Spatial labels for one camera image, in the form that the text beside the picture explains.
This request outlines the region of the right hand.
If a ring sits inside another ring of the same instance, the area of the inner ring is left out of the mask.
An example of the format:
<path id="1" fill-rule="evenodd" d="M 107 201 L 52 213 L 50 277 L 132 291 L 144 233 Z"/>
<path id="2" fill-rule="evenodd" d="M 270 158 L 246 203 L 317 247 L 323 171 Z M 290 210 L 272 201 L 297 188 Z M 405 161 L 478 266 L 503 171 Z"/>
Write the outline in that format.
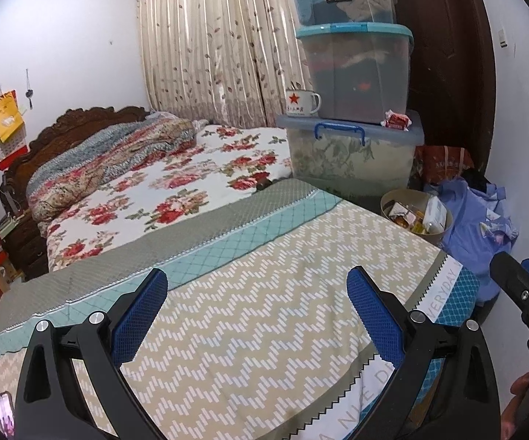
<path id="1" fill-rule="evenodd" d="M 516 431 L 517 411 L 529 389 L 529 372 L 518 377 L 510 387 L 512 399 L 501 414 L 501 440 L 510 439 Z"/>

